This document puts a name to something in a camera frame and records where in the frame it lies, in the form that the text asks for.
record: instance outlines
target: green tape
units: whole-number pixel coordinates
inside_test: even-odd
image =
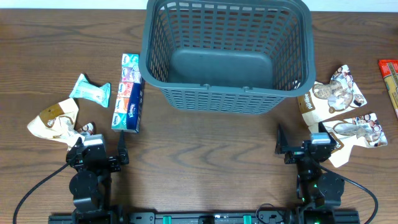
[[[251,224],[251,215],[243,216],[243,224]]]
[[[172,217],[163,217],[163,224],[172,224]]]

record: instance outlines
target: wooden table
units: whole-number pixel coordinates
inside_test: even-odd
[[[0,11],[0,223],[10,223],[22,196],[65,163],[66,144],[39,139],[26,126],[44,108],[68,98],[80,73],[112,84],[109,108],[78,99],[77,127],[94,121],[114,149],[111,130],[123,52],[139,53],[145,11]],[[377,60],[398,58],[398,16],[314,12],[317,80],[327,82],[348,64],[368,104],[336,118],[376,113],[389,145],[354,147],[350,162],[334,169],[372,190],[379,199],[373,223],[398,222],[398,120]],[[297,203],[295,166],[274,154],[277,124],[308,139],[295,98],[260,116],[179,111],[146,85],[141,132],[126,136],[130,164],[113,174],[113,203],[129,210],[255,210],[261,203]],[[22,206],[19,223],[46,223],[51,213],[74,209],[67,168]],[[346,184],[343,208],[364,222],[373,200]]]

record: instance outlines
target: plastic basket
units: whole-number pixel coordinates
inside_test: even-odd
[[[302,1],[149,0],[139,69],[183,110],[262,114],[315,81]]]

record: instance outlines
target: white background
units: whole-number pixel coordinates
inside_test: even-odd
[[[0,8],[146,9],[147,1],[148,0],[0,0]],[[311,11],[398,12],[398,0],[303,0],[303,2]]]

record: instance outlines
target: basket bottom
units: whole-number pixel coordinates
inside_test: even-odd
[[[169,83],[272,89],[271,59],[259,52],[184,48],[172,54]]]

